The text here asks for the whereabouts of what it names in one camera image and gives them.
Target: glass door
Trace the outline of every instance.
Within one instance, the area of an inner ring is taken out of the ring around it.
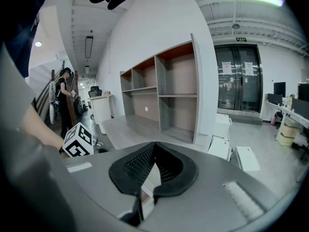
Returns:
[[[238,51],[242,69],[240,110],[259,112],[262,81],[256,47],[239,46]]]
[[[218,107],[237,110],[239,106],[239,62],[238,53],[232,47],[215,48],[218,74]]]
[[[218,107],[241,111],[260,111],[261,71],[256,46],[221,45],[215,47],[218,75]]]

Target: black chair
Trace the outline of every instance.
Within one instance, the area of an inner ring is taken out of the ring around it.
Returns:
[[[307,147],[306,146],[304,146],[304,145],[302,145],[301,147],[299,147],[300,149],[303,149],[305,152],[304,152],[304,154],[303,154],[303,156],[300,158],[301,160],[304,158],[304,156],[305,156],[305,154],[307,153],[308,155],[309,155],[309,129],[307,129],[307,128],[303,128],[304,130],[304,134],[305,134],[305,136],[307,137]]]
[[[282,112],[276,112],[275,117],[280,119],[280,122],[278,124],[275,123],[276,128],[279,129],[279,127],[281,125],[282,118],[283,118]]]
[[[102,95],[102,90],[99,89],[99,90],[91,90],[88,92],[89,94],[89,97],[90,98],[93,98],[93,97],[96,97],[96,96],[101,96]]]
[[[95,90],[99,90],[99,87],[98,87],[98,86],[92,86],[92,87],[90,88],[90,91],[95,91]]]

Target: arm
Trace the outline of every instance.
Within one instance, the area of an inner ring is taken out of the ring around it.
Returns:
[[[31,105],[24,116],[20,129],[37,137],[45,145],[54,146],[57,150],[63,145],[63,139],[44,124]]]
[[[61,93],[71,98],[71,93],[66,91],[64,83],[61,83],[60,87],[61,87]]]

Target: white label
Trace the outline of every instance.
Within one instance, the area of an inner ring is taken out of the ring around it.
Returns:
[[[231,75],[232,74],[232,66],[231,62],[222,62],[223,74]]]
[[[253,74],[253,63],[252,62],[245,62],[245,75],[251,75],[254,76]]]

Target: black shirt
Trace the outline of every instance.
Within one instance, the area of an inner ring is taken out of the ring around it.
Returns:
[[[63,77],[61,77],[58,82],[56,83],[56,95],[59,93],[58,101],[59,101],[59,107],[67,107],[67,96],[65,94],[61,93],[61,84],[64,83],[64,88],[67,90],[67,84]]]

